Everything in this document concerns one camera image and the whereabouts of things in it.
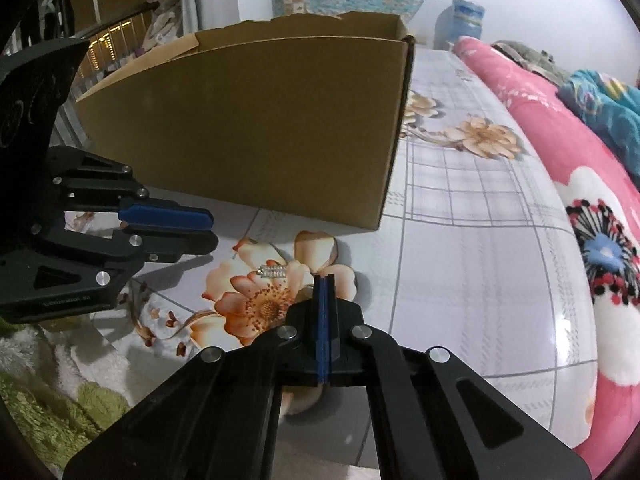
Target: open cardboard box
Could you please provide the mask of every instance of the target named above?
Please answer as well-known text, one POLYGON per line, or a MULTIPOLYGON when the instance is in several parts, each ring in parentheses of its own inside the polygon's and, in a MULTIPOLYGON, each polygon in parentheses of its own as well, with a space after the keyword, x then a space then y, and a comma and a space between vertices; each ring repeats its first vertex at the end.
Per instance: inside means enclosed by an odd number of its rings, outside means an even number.
POLYGON ((243 22, 156 47, 77 110, 147 186, 376 229, 413 56, 392 14, 243 22))

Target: grey cloth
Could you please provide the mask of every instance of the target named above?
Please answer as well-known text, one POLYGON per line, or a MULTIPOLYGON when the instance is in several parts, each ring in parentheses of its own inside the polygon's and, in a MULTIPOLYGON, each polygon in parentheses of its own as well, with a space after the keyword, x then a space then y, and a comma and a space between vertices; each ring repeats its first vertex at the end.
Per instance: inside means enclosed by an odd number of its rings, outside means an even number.
POLYGON ((505 40, 496 41, 492 47, 523 69, 544 77, 556 86, 562 86, 571 77, 571 73, 557 66, 554 57, 545 50, 539 52, 524 43, 505 40))

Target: orange flower print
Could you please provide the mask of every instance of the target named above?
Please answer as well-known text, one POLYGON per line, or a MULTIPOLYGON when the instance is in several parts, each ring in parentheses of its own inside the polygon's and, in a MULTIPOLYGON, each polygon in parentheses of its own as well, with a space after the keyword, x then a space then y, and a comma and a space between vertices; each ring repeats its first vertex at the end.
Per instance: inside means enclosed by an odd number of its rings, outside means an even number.
MULTIPOLYGON (((243 238, 235 246, 237 257, 225 260, 207 276, 202 297, 225 318, 224 330, 247 346, 261 333, 284 322, 287 310, 296 301, 309 297, 313 275, 334 274, 336 295, 353 300, 355 273, 336 264, 334 237, 323 232, 301 231, 294 244, 294 259, 287 263, 271 244, 243 238), (284 278, 264 279, 257 270, 262 265, 286 266, 284 278)), ((190 325, 191 339, 200 347, 215 344, 220 324, 203 317, 190 325)))

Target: bed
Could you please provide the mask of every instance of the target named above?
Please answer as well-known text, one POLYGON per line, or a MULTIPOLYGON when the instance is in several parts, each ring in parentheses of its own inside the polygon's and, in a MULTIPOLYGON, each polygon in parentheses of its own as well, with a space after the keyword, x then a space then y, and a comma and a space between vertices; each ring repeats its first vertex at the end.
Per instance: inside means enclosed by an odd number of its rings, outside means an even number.
MULTIPOLYGON (((623 449, 640 420, 640 312, 635 295, 622 301, 621 292, 613 292, 609 283, 602 282, 598 269, 606 262, 594 265, 589 247, 584 247, 590 236, 581 226, 585 218, 583 203, 589 203, 589 208, 603 203, 612 210, 620 236, 607 236, 620 242, 617 245, 628 247, 633 256, 640 235, 640 194, 604 143, 556 97, 555 86, 522 70, 481 41, 464 38, 454 52, 521 126, 554 181, 567 212, 574 217, 590 279, 598 342, 593 427, 576 451, 596 478, 623 449)), ((603 229, 601 224, 595 227, 603 229)), ((620 285, 637 286, 637 263, 635 257, 624 262, 629 276, 620 285)))
MULTIPOLYGON (((281 322, 311 274, 331 272, 366 323, 410 348, 446 346, 565 444, 585 442, 596 319, 558 191, 516 120, 460 59, 418 47, 411 89, 375 232, 152 190, 211 210, 220 245, 206 257, 146 264, 116 309, 73 331, 81 372, 133 404, 200 348, 251 344, 249 322, 281 322), (498 132, 493 147, 466 142, 482 132, 498 132), (268 261, 287 264, 277 285, 289 295, 280 310, 241 319, 249 296, 270 286, 254 273, 268 261)), ((119 222, 71 212, 67 225, 108 235, 119 222)), ((378 478, 376 465, 361 388, 324 391, 279 427, 276 478, 378 478)))

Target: silver bolt head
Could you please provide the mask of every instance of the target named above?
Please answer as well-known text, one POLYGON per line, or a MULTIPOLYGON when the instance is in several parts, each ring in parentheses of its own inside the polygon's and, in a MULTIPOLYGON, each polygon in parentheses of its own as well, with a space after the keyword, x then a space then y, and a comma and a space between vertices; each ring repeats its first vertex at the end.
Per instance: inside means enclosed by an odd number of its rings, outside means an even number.
POLYGON ((278 337, 281 339, 293 339, 298 335, 298 330, 296 327, 291 325, 283 325, 278 327, 278 337))
POLYGON ((449 351, 441 346, 436 346, 435 348, 429 350, 429 358, 434 362, 446 363, 450 357, 451 354, 449 353, 449 351))
POLYGON ((220 358, 223 355, 224 351, 222 348, 218 348, 217 346, 206 347, 202 352, 200 352, 201 359, 206 363, 215 363, 216 361, 220 361, 220 358))
POLYGON ((142 236, 131 235, 131 237, 129 238, 129 243, 134 247, 140 247, 140 245, 142 245, 142 236))
POLYGON ((106 270, 101 270, 95 275, 95 281, 100 286, 107 286, 111 281, 111 276, 106 270))
POLYGON ((351 335, 356 339, 368 339, 373 334, 367 325, 356 325, 351 329, 351 335))

